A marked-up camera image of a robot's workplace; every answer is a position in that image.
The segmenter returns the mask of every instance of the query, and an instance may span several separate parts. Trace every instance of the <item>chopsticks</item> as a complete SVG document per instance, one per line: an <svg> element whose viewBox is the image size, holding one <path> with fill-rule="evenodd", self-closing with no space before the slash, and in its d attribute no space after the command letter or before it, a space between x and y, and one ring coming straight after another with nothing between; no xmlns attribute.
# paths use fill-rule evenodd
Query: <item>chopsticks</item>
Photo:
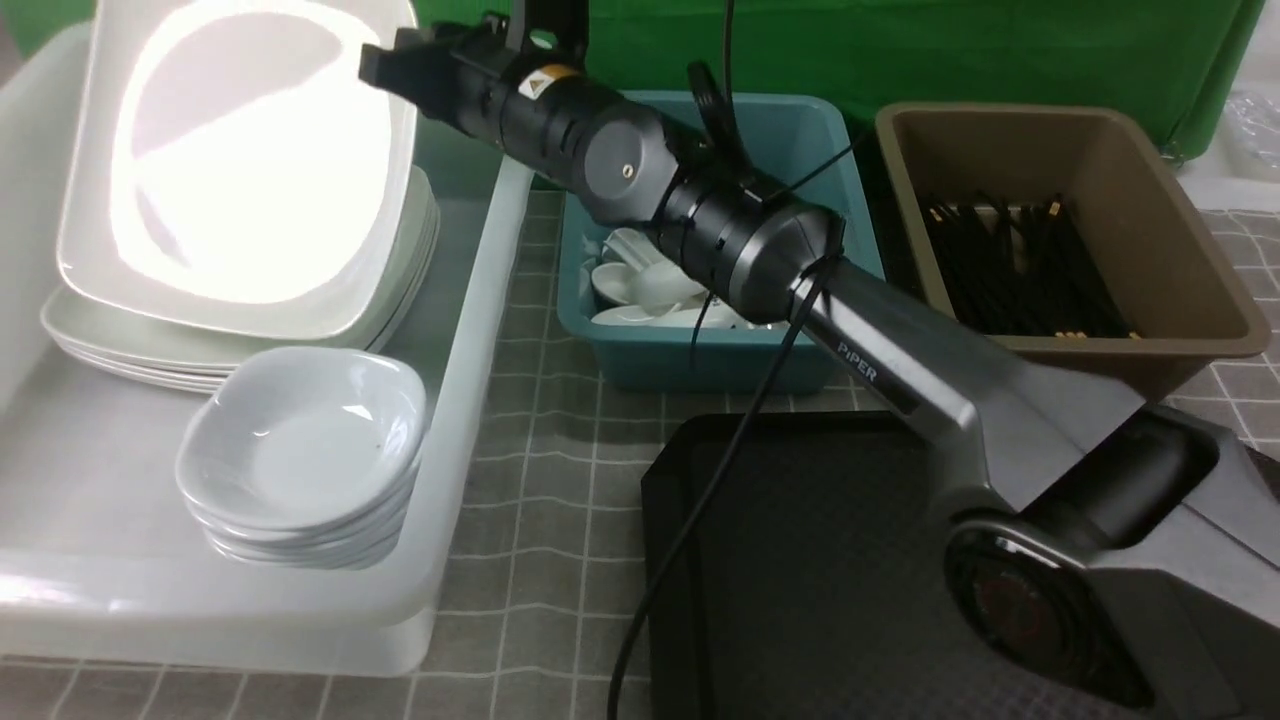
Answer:
<svg viewBox="0 0 1280 720"><path fill-rule="evenodd" d="M919 202L960 323L984 334L1139 338L1061 195L1021 206L983 192Z"/></svg>

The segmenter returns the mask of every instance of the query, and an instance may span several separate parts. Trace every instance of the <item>green backdrop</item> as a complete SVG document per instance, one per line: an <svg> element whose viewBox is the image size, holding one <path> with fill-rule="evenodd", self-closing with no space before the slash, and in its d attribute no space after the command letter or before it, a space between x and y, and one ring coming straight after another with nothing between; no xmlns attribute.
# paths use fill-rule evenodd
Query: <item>green backdrop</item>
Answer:
<svg viewBox="0 0 1280 720"><path fill-rule="evenodd" d="M416 0L424 23L509 0ZM1103 105L1172 155L1208 146L1263 0L739 0L735 90L817 95L867 120L896 100ZM722 0L594 0L593 74L685 87L718 67ZM92 0L0 0L29 54Z"/></svg>

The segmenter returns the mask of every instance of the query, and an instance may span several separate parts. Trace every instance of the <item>white bowl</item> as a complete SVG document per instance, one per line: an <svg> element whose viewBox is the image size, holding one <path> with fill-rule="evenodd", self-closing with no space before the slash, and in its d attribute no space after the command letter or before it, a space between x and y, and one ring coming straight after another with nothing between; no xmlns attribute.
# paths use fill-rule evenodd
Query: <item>white bowl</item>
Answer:
<svg viewBox="0 0 1280 720"><path fill-rule="evenodd" d="M326 542L349 539L353 536L367 532L370 528L381 527L398 515L403 515L408 507L410 495L413 492L413 478L417 469L411 468L406 473L406 479L397 483L392 495L380 505L337 525L320 525L306 530L257 530L253 528L241 528L225 520L205 514L201 509L188 503L187 510L191 516L204 525L205 534L225 541L228 544L252 546L262 548L306 548Z"/></svg>
<svg viewBox="0 0 1280 720"><path fill-rule="evenodd" d="M178 487L230 525L335 527L394 492L428 423L426 389L403 363L355 350L270 350L192 418Z"/></svg>
<svg viewBox="0 0 1280 720"><path fill-rule="evenodd" d="M367 568L374 562L378 562L387 557L390 551L399 542L399 532L387 536L385 538L375 542L372 546L361 550L358 552L351 552L346 555L332 555L324 557L308 557L308 559L255 559L239 555L234 551L219 547L216 543L211 543L212 548L229 560L237 560L239 562L248 562L252 565L270 565L275 568L316 568L316 569L339 569L339 568Z"/></svg>
<svg viewBox="0 0 1280 720"><path fill-rule="evenodd" d="M356 533L349 538L330 541L319 543L310 547L259 547L252 544L241 544L234 541L229 541L212 533L205 533L209 538L210 544L215 550L224 550L234 553L244 560L255 560L261 562L325 562L332 559L342 559L352 555L362 555L369 551L372 546L387 539L393 534L399 534L401 527L404 524L404 512L401 511L398 516L393 518L390 521L383 523L381 525L367 528L365 532Z"/></svg>

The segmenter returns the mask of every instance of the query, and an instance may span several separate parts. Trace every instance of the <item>white spoon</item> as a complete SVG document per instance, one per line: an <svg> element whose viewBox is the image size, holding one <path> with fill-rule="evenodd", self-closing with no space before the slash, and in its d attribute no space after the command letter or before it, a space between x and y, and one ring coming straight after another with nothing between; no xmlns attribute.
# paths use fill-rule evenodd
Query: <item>white spoon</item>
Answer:
<svg viewBox="0 0 1280 720"><path fill-rule="evenodd" d="M657 307L684 302L705 291L707 288L691 281L678 265L663 259L636 273L627 295L636 305Z"/></svg>
<svg viewBox="0 0 1280 720"><path fill-rule="evenodd" d="M703 309L696 307L692 310L677 310L675 313L668 313L660 318L654 318L649 322L650 328L692 328L698 324L698 315L701 314ZM712 306L707 309L707 316L703 318L703 328L717 328L717 329L731 329L731 328L748 328L749 324L742 319L741 315L733 311L732 307L724 305L721 301L713 301Z"/></svg>
<svg viewBox="0 0 1280 720"><path fill-rule="evenodd" d="M636 272L623 263L604 263L591 270L591 287L614 305L631 305L631 281Z"/></svg>
<svg viewBox="0 0 1280 720"><path fill-rule="evenodd" d="M632 228L618 228L609 233L604 247L637 273L649 265L666 260L662 251L654 247L649 236Z"/></svg>
<svg viewBox="0 0 1280 720"><path fill-rule="evenodd" d="M622 307L611 307L603 313L596 313L596 315L591 318L591 322L598 325L640 327L648 325L658 318L671 314L676 307L678 306L668 305L666 307L645 309L639 305L623 305Z"/></svg>

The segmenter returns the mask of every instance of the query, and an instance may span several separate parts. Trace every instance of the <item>white square plate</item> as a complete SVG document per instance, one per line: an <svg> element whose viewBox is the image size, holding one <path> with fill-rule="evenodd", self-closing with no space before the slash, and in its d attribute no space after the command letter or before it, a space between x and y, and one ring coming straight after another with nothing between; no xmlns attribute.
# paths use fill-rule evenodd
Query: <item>white square plate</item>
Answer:
<svg viewBox="0 0 1280 720"><path fill-rule="evenodd" d="M416 110L357 77L410 0L104 0L58 260L140 315L319 340L365 313Z"/></svg>
<svg viewBox="0 0 1280 720"><path fill-rule="evenodd" d="M320 345L372 347L404 314L421 286L440 225L439 206L426 176L417 168L410 183L403 223L383 283L367 313L348 332ZM225 377L250 356L280 341L243 337L178 325L81 297L65 287L40 313L45 331L79 355L156 370Z"/></svg>

